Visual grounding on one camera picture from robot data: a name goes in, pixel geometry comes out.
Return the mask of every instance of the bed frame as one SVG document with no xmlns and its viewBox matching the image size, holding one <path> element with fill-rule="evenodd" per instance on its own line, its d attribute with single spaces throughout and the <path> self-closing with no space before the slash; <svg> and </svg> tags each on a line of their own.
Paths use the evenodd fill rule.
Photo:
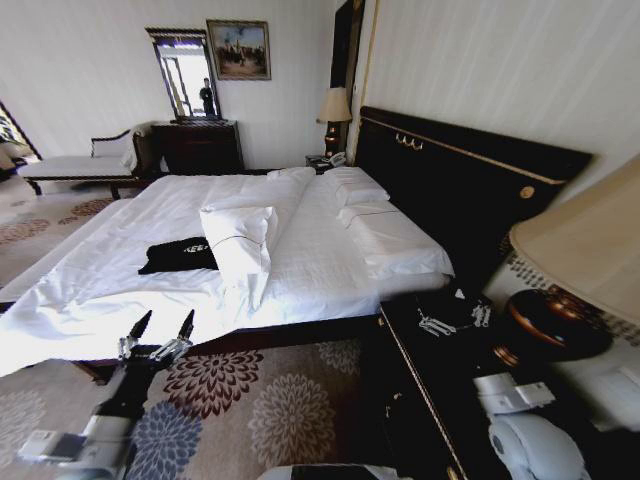
<svg viewBox="0 0 640 480">
<path fill-rule="evenodd" d="M 542 212 L 591 155 L 363 107 L 355 164 L 449 253 L 457 282 L 481 290 L 510 252 L 514 223 Z M 353 338 L 377 316 L 248 329 L 188 355 Z M 77 362 L 99 383 L 114 361 Z"/>
</svg>

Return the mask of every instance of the dark wooden headboard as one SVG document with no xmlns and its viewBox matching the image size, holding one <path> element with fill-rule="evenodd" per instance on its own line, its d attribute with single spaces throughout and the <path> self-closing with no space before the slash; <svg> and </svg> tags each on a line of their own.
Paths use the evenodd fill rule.
<svg viewBox="0 0 640 480">
<path fill-rule="evenodd" d="M 356 165 L 481 289 L 511 250 L 508 232 L 542 212 L 591 154 L 362 107 Z"/>
</svg>

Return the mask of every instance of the picture frame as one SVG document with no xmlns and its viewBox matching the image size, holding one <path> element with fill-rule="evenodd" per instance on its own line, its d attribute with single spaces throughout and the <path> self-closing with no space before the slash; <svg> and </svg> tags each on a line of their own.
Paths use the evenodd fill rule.
<svg viewBox="0 0 640 480">
<path fill-rule="evenodd" d="M 271 80 L 269 27 L 259 20 L 207 20 L 218 80 Z"/>
</svg>

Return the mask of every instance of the wooden dresser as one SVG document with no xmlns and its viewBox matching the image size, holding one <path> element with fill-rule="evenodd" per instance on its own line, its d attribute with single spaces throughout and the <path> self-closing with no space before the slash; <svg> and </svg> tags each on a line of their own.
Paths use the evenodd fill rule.
<svg viewBox="0 0 640 480">
<path fill-rule="evenodd" d="M 173 175 L 226 175 L 244 170 L 237 122 L 192 121 L 153 126 L 158 159 Z"/>
</svg>

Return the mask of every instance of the table lamp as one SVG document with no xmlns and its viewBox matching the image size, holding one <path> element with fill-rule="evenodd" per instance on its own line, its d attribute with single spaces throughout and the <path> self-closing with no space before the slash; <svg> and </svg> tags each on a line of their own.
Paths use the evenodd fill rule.
<svg viewBox="0 0 640 480">
<path fill-rule="evenodd" d="M 518 292 L 507 304 L 515 320 L 509 323 L 537 342 L 529 351 L 543 351 L 549 360 L 604 351 L 611 336 L 602 312 L 640 325 L 640 155 L 567 202 L 516 224 L 510 238 L 518 254 L 555 284 Z M 508 340 L 495 353 L 507 364 L 518 362 Z"/>
<path fill-rule="evenodd" d="M 347 90 L 344 87 L 330 88 L 318 115 L 318 122 L 327 123 L 327 134 L 324 137 L 325 157 L 329 158 L 337 153 L 335 150 L 340 142 L 337 124 L 348 120 L 351 120 L 351 113 L 347 103 Z"/>
</svg>

